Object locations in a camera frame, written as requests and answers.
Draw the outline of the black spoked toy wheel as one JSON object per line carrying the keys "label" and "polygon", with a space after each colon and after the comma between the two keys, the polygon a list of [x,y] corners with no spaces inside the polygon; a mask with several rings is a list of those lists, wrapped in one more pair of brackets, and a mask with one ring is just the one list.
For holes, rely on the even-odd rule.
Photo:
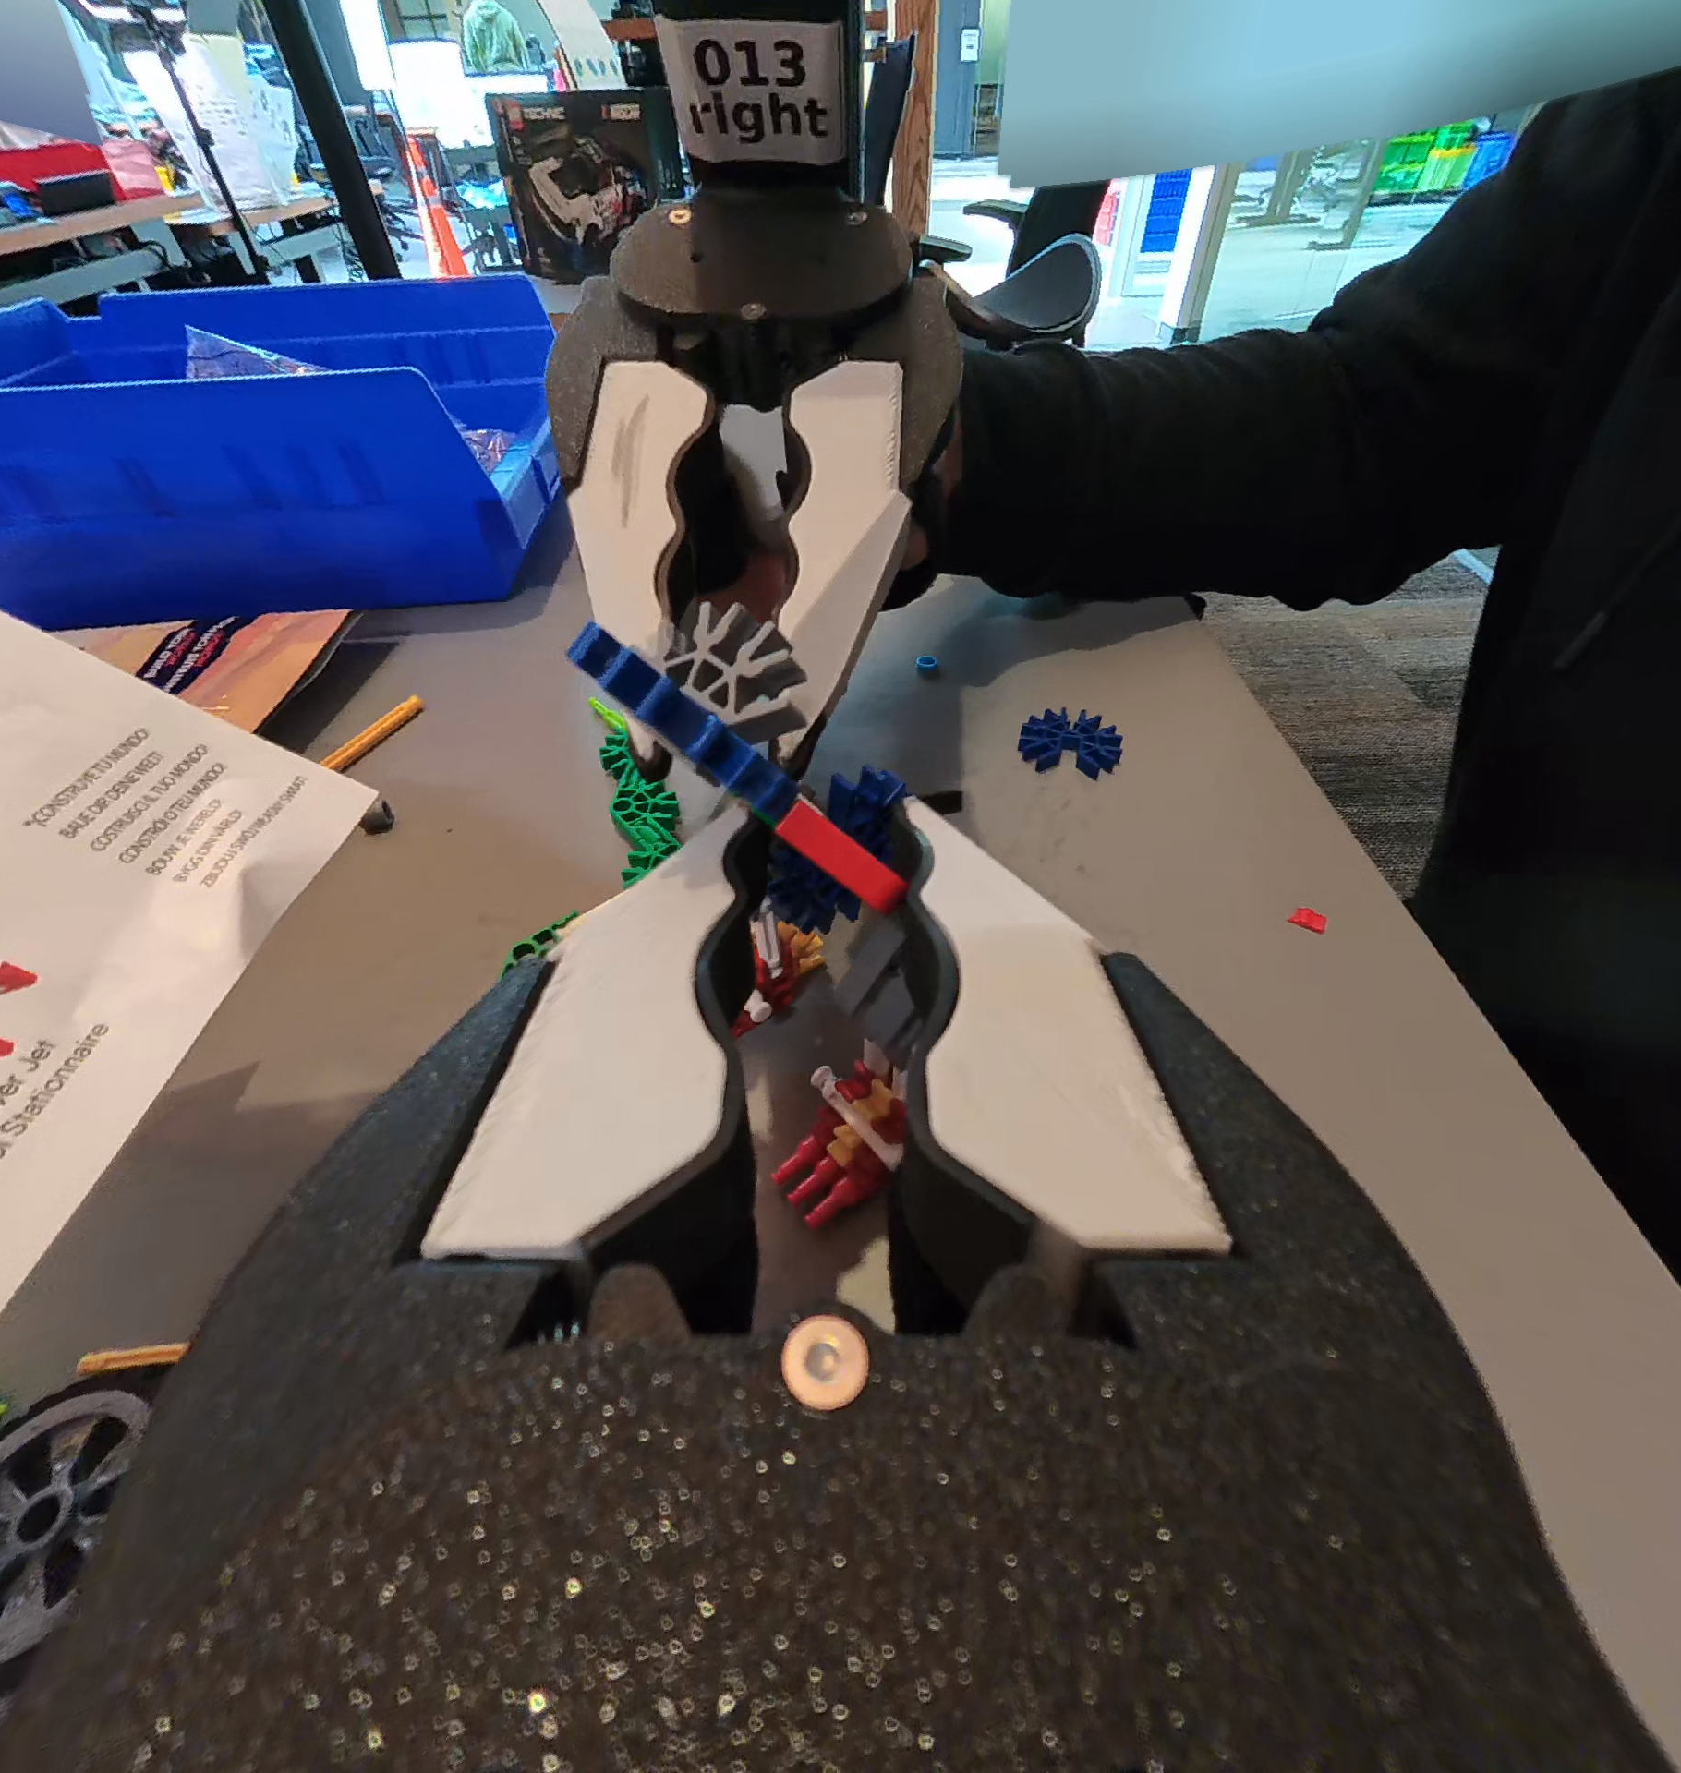
{"label": "black spoked toy wheel", "polygon": [[151,1392],[141,1383],[76,1383],[0,1427],[0,1693],[73,1618]]}

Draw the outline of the blue connector pair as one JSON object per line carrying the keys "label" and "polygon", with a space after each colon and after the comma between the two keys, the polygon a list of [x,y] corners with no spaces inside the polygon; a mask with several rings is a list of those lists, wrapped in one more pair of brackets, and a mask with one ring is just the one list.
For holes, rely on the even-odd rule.
{"label": "blue connector pair", "polygon": [[1121,750],[1125,741],[1117,723],[1104,723],[1085,711],[1070,715],[1063,708],[1026,718],[1016,739],[1020,759],[1032,772],[1049,772],[1071,758],[1089,780],[1112,772],[1121,763]]}

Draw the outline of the person's torso in black clothing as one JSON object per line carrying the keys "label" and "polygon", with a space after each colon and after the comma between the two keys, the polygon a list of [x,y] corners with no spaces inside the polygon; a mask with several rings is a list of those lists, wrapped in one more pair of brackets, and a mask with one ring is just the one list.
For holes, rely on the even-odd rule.
{"label": "person's torso in black clothing", "polygon": [[1413,908],[1681,1286],[1681,71],[1546,104],[1400,282],[1522,449]]}

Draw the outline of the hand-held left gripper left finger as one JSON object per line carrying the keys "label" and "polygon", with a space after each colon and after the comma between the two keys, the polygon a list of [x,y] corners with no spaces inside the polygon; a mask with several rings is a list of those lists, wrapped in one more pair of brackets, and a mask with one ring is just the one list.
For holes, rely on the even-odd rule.
{"label": "hand-held left gripper left finger", "polygon": [[568,924],[425,1259],[592,1256],[718,1161],[742,1119],[757,835],[727,807]]}

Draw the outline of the blue plastic bin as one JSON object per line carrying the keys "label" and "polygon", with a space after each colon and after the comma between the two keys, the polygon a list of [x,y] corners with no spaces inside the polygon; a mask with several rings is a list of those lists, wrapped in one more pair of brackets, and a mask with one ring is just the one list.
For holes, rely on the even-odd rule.
{"label": "blue plastic bin", "polygon": [[418,372],[191,381],[186,323],[262,342],[546,323],[554,348],[527,275],[0,309],[0,611],[85,630],[514,593],[558,489],[552,432],[498,485]]}

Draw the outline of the black pole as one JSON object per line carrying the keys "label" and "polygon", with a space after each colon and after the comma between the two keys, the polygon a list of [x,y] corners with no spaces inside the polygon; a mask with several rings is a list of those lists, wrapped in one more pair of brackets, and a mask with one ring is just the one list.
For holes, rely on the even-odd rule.
{"label": "black pole", "polygon": [[355,260],[370,282],[396,282],[401,275],[400,260],[364,174],[312,15],[306,3],[264,3],[264,10],[293,78],[298,104],[320,145],[320,159]]}

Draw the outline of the multicoloured toy construction model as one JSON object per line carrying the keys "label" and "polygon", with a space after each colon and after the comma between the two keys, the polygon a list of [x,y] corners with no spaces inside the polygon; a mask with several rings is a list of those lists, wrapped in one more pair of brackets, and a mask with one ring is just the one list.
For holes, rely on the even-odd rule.
{"label": "multicoloured toy construction model", "polygon": [[[835,776],[827,805],[816,805],[776,763],[776,741],[743,743],[659,664],[625,649],[600,626],[586,622],[568,660],[607,695],[604,766],[614,780],[614,821],[630,842],[630,878],[641,878],[647,858],[663,858],[671,812],[663,787],[644,787],[637,759],[618,759],[623,718],[722,787],[772,835],[762,908],[749,919],[751,990],[733,1032],[761,1026],[794,1003],[800,979],[824,962],[835,919],[897,911],[907,884],[889,865],[889,821],[907,787],[895,774],[862,769],[856,780]],[[819,1069],[811,1080],[824,1106],[772,1174],[772,1186],[813,1231],[895,1180],[907,1143],[900,1043],[895,1029],[866,1036],[852,1072]]]}

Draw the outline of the grey snowflake connector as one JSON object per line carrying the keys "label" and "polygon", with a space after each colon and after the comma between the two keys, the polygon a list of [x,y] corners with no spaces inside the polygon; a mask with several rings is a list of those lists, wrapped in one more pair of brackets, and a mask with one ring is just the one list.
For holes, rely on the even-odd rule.
{"label": "grey snowflake connector", "polygon": [[698,600],[678,626],[659,626],[655,641],[662,673],[743,743],[786,741],[804,729],[808,718],[794,701],[804,673],[772,619]]}

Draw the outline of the black toy car box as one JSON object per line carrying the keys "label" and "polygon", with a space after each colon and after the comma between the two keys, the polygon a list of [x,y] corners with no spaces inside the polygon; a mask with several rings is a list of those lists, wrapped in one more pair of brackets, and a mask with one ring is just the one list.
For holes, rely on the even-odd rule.
{"label": "black toy car box", "polygon": [[521,268],[534,277],[607,275],[641,214],[688,196],[663,85],[487,94],[485,111]]}

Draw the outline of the black office chair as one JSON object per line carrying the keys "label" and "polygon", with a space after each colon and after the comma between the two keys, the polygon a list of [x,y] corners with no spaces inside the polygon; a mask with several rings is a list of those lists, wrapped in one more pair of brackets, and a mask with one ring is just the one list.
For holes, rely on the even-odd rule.
{"label": "black office chair", "polygon": [[969,254],[961,243],[917,236],[915,264],[931,268],[944,305],[969,348],[1015,349],[1031,342],[1082,348],[1103,295],[1093,224],[1110,182],[1039,187],[1027,200],[984,199],[961,213],[1010,228],[1005,277],[969,295],[954,268]]}

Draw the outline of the long yellow rod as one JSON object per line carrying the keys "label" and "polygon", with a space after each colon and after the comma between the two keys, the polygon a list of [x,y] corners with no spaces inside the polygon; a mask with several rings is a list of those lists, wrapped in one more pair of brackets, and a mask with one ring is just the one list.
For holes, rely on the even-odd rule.
{"label": "long yellow rod", "polygon": [[342,745],[328,752],[328,758],[320,759],[320,769],[328,769],[334,774],[344,774],[346,769],[355,769],[364,763],[371,752],[378,752],[382,743],[388,743],[393,734],[400,734],[408,723],[412,723],[421,712],[428,711],[421,697],[408,697],[371,723],[366,723],[359,734],[346,739]]}

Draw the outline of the long background work table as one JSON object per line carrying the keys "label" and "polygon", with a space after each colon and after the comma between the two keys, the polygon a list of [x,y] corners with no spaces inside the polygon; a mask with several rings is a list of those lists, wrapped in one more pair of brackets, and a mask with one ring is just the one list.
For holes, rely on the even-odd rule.
{"label": "long background work table", "polygon": [[328,189],[301,187],[288,200],[247,209],[239,224],[196,192],[149,196],[0,226],[0,309],[24,299],[80,305],[112,293],[167,283],[298,275],[320,283],[320,254],[342,244]]}

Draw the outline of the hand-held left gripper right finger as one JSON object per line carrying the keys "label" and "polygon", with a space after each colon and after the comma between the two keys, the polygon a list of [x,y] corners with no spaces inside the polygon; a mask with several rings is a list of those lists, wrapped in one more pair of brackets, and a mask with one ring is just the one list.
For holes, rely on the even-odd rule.
{"label": "hand-held left gripper right finger", "polygon": [[924,1262],[1223,1259],[1100,941],[931,807],[903,825],[917,1043],[895,1194]]}

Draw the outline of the red box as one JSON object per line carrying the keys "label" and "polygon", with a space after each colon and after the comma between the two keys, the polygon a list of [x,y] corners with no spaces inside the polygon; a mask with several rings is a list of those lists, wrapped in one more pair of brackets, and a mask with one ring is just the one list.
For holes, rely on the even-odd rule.
{"label": "red box", "polygon": [[28,192],[42,214],[73,214],[120,200],[107,154],[93,143],[0,145],[0,184]]}

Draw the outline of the toy instruction sheet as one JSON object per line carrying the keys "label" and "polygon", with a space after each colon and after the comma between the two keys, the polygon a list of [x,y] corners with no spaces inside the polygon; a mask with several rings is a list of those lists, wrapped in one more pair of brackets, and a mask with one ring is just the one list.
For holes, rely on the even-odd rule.
{"label": "toy instruction sheet", "polygon": [[371,805],[0,611],[0,1314]]}

